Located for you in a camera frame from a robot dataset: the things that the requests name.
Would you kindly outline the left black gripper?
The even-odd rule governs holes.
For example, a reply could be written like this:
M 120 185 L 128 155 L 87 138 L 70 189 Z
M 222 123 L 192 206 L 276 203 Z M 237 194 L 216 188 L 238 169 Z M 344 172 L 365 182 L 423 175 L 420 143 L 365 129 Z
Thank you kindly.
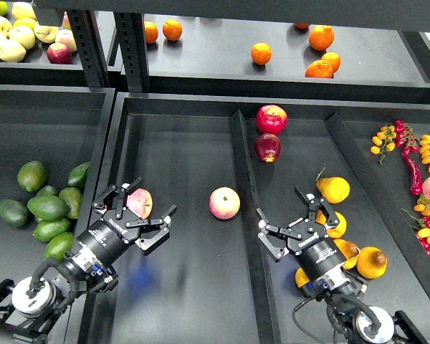
M 139 177 L 128 186 L 108 186 L 92 202 L 93 210 L 102 217 L 76 238 L 104 267 L 109 267 L 132 244 L 149 255 L 170 237 L 176 205 L 171 205 L 157 219 L 142 219 L 127 206 L 128 197 L 138 190 L 141 182 Z

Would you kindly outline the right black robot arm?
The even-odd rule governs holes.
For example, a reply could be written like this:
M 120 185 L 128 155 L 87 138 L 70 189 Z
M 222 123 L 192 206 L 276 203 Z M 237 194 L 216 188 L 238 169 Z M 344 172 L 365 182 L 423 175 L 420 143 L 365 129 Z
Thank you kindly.
M 385 254 L 371 247 L 359 249 L 352 242 L 336 244 L 328 232 L 340 219 L 331 204 L 322 196 L 296 192 L 307 205 L 307 214 L 287 226 L 270 224 L 257 209 L 259 240 L 275 260 L 291 254 L 299 265 L 295 283 L 305 300 L 294 311 L 311 300 L 325 302 L 333 334 L 343 335 L 348 343 L 425 343 L 405 312 L 390 315 L 362 300 L 367 281 L 384 271 Z

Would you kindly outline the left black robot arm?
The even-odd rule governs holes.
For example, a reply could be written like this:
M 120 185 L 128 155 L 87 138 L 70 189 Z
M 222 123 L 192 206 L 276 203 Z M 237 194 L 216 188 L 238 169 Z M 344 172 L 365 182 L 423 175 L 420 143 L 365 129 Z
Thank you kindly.
M 142 180 L 108 186 L 92 203 L 100 218 L 77 236 L 80 248 L 62 260 L 48 258 L 32 276 L 0 283 L 0 343 L 47 343 L 52 328 L 84 294 L 113 290 L 113 263 L 137 245 L 150 254 L 170 236 L 172 205 L 156 219 L 143 219 L 130 208 L 129 196 Z

